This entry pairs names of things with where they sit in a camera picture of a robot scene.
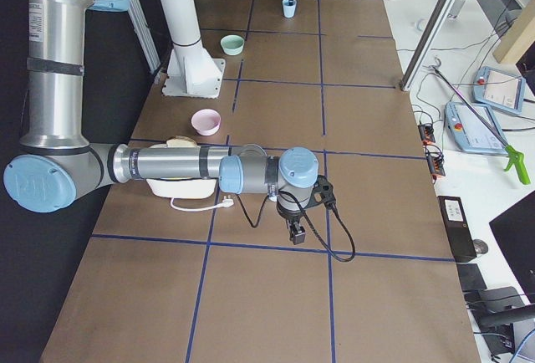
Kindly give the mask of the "near teach pendant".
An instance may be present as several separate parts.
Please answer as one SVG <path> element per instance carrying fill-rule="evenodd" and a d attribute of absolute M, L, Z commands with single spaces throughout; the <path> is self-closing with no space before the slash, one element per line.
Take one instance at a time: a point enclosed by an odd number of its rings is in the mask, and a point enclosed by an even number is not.
<path fill-rule="evenodd" d="M 504 145 L 461 102 L 445 105 L 446 126 L 456 145 L 471 154 L 505 156 Z"/>

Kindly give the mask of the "orange connector strip far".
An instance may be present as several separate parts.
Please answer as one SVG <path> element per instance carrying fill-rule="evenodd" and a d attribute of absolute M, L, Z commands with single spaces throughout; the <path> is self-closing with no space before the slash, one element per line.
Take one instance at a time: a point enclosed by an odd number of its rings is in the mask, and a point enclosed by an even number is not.
<path fill-rule="evenodd" d="M 434 126 L 431 123 L 419 124 L 418 131 L 420 139 L 424 145 L 431 145 L 436 143 L 434 135 Z"/>

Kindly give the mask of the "far teach pendant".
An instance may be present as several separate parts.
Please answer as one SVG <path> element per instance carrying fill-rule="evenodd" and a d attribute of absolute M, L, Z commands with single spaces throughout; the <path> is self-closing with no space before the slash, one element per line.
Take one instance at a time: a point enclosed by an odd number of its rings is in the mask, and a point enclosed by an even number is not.
<path fill-rule="evenodd" d="M 526 80 L 522 76 L 484 66 L 475 75 L 472 94 L 478 103 L 510 115 L 520 115 L 525 89 Z"/>

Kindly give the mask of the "pink bowl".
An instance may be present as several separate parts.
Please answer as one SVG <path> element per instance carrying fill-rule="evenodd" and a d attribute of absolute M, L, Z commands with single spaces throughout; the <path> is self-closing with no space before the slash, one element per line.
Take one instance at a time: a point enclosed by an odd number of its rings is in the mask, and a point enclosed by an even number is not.
<path fill-rule="evenodd" d="M 220 114 L 213 109 L 198 110 L 191 117 L 191 125 L 199 135 L 216 134 L 222 122 Z"/>

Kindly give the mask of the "teach pendant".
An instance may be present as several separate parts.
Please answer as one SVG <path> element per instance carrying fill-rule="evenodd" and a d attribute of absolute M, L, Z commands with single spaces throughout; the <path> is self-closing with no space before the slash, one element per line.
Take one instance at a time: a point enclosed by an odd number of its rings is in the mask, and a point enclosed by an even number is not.
<path fill-rule="evenodd" d="M 526 80 L 522 76 L 484 66 L 475 75 L 472 94 L 478 103 L 510 115 L 520 115 L 525 89 Z"/>
<path fill-rule="evenodd" d="M 505 156 L 504 145 L 461 102 L 445 105 L 446 126 L 456 145 L 471 154 Z"/>

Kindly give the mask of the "light blue cup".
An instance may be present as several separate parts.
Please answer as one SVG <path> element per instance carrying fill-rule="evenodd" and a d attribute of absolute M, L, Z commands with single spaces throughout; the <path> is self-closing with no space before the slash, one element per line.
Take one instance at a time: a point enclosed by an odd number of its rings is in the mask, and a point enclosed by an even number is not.
<path fill-rule="evenodd" d="M 282 0 L 283 16 L 293 18 L 297 9 L 297 0 Z"/>

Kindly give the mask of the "bread slice in toaster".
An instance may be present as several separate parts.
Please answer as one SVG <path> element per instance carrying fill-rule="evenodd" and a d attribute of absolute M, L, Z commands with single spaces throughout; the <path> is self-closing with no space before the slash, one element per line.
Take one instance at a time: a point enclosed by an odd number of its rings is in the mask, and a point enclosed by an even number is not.
<path fill-rule="evenodd" d="M 175 136 L 166 141 L 169 148 L 192 148 L 198 147 L 195 140 L 186 136 Z"/>

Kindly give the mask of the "orange connector strip near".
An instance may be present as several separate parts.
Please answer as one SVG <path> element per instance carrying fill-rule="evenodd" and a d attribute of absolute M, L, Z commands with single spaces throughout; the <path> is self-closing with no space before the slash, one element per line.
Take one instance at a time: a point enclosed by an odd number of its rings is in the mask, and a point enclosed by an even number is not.
<path fill-rule="evenodd" d="M 427 145 L 424 147 L 425 158 L 431 177 L 438 179 L 446 176 L 444 169 L 444 154 L 442 150 L 436 145 Z"/>

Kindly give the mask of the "green bowl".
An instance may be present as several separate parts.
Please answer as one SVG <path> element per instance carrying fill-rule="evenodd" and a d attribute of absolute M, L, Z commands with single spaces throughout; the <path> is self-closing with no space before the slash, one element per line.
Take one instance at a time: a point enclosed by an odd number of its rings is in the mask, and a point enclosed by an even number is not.
<path fill-rule="evenodd" d="M 229 34 L 221 38 L 220 45 L 224 54 L 236 56 L 243 51 L 245 39 L 240 35 Z"/>

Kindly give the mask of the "cream toaster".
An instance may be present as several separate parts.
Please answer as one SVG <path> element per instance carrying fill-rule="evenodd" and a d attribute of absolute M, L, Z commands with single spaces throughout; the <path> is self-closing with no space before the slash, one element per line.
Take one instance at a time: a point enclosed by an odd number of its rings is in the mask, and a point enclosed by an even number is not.
<path fill-rule="evenodd" d="M 169 148 L 165 143 L 150 148 Z M 158 197 L 179 199 L 205 199 L 211 196 L 217 184 L 216 179 L 171 178 L 147 179 L 152 192 Z"/>

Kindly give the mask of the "aluminium frame post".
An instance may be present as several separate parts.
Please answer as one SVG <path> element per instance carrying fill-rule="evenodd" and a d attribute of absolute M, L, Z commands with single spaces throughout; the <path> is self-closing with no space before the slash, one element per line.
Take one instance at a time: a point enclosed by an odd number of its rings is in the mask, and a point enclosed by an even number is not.
<path fill-rule="evenodd" d="M 442 24 L 445 22 L 447 14 L 450 12 L 455 0 L 438 0 L 428 22 L 425 26 L 420 41 L 415 48 L 409 65 L 400 81 L 400 89 L 408 92 L 412 86 L 415 76 L 419 69 L 423 66 L 424 59 L 431 50 L 431 45 L 434 42 Z"/>

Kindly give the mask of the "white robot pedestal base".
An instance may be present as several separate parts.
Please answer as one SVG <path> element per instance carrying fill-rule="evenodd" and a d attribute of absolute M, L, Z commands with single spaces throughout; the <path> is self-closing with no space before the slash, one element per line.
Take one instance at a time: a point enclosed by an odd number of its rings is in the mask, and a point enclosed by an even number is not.
<path fill-rule="evenodd" d="M 194 0 L 160 0 L 171 36 L 172 51 L 163 94 L 215 99 L 226 62 L 206 51 Z"/>

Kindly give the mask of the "black box with label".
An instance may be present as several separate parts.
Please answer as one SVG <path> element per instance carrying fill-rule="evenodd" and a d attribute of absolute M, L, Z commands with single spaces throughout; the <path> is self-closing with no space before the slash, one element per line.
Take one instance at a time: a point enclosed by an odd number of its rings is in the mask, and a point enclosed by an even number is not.
<path fill-rule="evenodd" d="M 468 263 L 476 258 L 476 250 L 459 197 L 438 196 L 442 220 L 451 253 L 458 263 Z"/>

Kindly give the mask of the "orange connector strip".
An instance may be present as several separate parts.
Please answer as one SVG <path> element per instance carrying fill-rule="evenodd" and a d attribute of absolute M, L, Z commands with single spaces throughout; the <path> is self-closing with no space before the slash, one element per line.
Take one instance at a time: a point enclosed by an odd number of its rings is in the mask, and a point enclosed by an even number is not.
<path fill-rule="evenodd" d="M 436 143 L 434 135 L 434 126 L 431 123 L 419 124 L 418 131 L 420 139 L 424 145 L 431 145 Z"/>
<path fill-rule="evenodd" d="M 436 145 L 427 145 L 424 147 L 425 158 L 431 177 L 438 179 L 446 176 L 444 169 L 444 154 L 442 150 Z"/>

